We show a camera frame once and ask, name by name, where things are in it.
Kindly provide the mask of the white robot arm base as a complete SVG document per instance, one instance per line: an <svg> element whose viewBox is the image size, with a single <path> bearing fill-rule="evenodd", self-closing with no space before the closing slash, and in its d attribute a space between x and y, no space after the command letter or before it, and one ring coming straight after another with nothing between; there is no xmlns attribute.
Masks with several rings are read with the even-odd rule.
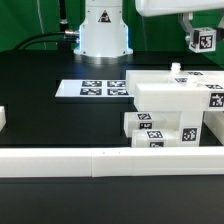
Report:
<svg viewBox="0 0 224 224"><path fill-rule="evenodd" d="M85 0L85 19L79 27L75 58L92 64L117 64L132 58L123 0Z"/></svg>

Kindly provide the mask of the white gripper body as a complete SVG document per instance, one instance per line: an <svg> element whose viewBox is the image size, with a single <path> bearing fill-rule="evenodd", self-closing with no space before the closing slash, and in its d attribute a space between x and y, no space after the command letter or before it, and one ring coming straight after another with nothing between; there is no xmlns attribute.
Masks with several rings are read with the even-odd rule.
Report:
<svg viewBox="0 0 224 224"><path fill-rule="evenodd" d="M135 0L141 16L151 17L176 13L224 8L224 0Z"/></svg>

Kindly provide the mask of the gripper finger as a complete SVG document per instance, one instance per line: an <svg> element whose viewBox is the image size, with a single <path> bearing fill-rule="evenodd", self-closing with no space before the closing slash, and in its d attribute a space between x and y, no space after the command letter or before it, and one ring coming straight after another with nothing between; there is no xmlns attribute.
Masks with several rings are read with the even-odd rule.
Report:
<svg viewBox="0 0 224 224"><path fill-rule="evenodd" d="M192 12L180 13L178 15L179 23L181 24L183 30L185 31L185 41L190 44L193 41L193 27L191 21L193 20Z"/></svg>

